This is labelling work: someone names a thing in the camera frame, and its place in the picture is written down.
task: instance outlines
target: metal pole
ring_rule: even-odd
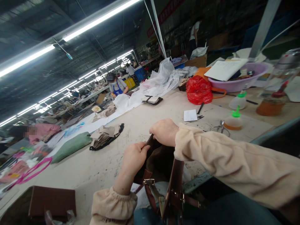
[[[263,42],[265,41],[265,38],[269,32],[272,21],[276,15],[280,2],[281,0],[268,0],[262,20],[260,21],[260,25],[252,44],[249,54],[249,61],[254,62],[255,58],[258,56]]]
[[[134,56],[135,56],[135,59],[136,59],[138,65],[140,66],[140,63],[139,63],[139,61],[138,61],[137,55],[135,54],[135,51],[134,51],[134,50],[133,50],[133,53],[134,53]]]
[[[153,9],[153,14],[154,14],[156,26],[157,26],[157,31],[158,31],[158,35],[159,35],[159,39],[160,39],[160,44],[161,44],[161,46],[162,46],[162,52],[163,52],[164,57],[167,58],[165,46],[164,46],[164,44],[163,44],[162,33],[160,32],[160,26],[159,26],[157,14],[156,14],[156,9],[155,9],[155,5],[154,5],[154,0],[151,0],[151,5],[152,5],[152,9]]]

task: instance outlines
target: hand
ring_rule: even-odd
[[[129,195],[134,176],[143,166],[150,146],[144,142],[129,145],[124,152],[124,161],[113,189],[120,195]]]
[[[175,147],[175,136],[179,127],[171,119],[163,119],[156,122],[149,130],[149,133],[154,134],[154,139],[159,143]]]
[[[134,177],[142,168],[149,149],[150,146],[145,146],[144,142],[129,145],[124,152],[124,161],[121,170],[126,171],[128,175]]]

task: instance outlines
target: pink shirt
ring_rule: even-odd
[[[31,144],[34,144],[36,141],[40,141],[44,136],[48,135],[50,132],[56,133],[61,128],[59,125],[48,124],[48,123],[39,123],[36,124],[37,133],[35,135],[29,135],[29,140]]]

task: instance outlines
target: pink strap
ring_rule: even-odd
[[[31,180],[32,178],[34,178],[36,175],[40,174],[42,171],[44,171],[51,163],[52,161],[52,157],[49,158],[45,158],[43,159],[41,162],[39,162],[38,164],[36,164],[34,167],[32,167],[30,170],[28,170],[26,173],[23,173],[21,175],[21,177],[16,181],[15,184],[23,184],[26,183],[27,181]],[[42,164],[45,164],[46,162],[48,162],[48,164],[41,169],[39,172],[36,172],[35,174],[31,175],[30,177],[28,177],[27,179],[25,179],[25,177],[27,177],[28,175],[30,175],[33,171],[35,171],[37,168],[39,168]]]

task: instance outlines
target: orange bag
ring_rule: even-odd
[[[194,76],[201,76],[204,80],[206,80],[207,82],[209,82],[211,84],[211,82],[208,80],[208,77],[204,75],[210,68],[211,67],[201,67],[197,70],[197,72],[195,73]],[[211,88],[212,91],[224,92],[224,94],[222,96],[213,97],[213,98],[222,98],[227,94],[227,91],[225,89],[215,88],[212,85],[211,85],[211,87],[212,87]]]

